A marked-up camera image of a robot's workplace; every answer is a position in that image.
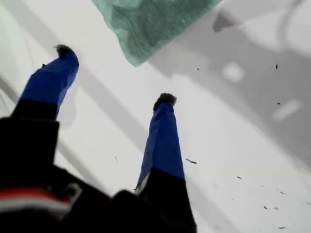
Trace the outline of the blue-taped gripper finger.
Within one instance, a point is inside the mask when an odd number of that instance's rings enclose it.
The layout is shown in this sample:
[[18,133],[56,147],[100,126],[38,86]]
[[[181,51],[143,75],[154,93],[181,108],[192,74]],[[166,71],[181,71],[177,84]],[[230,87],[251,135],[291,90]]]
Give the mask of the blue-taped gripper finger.
[[176,97],[162,93],[153,106],[141,172],[135,193],[158,209],[172,233],[194,233],[174,114]]
[[79,70],[75,52],[66,45],[56,45],[58,57],[43,64],[29,78],[12,117],[25,119],[57,119],[60,106]]

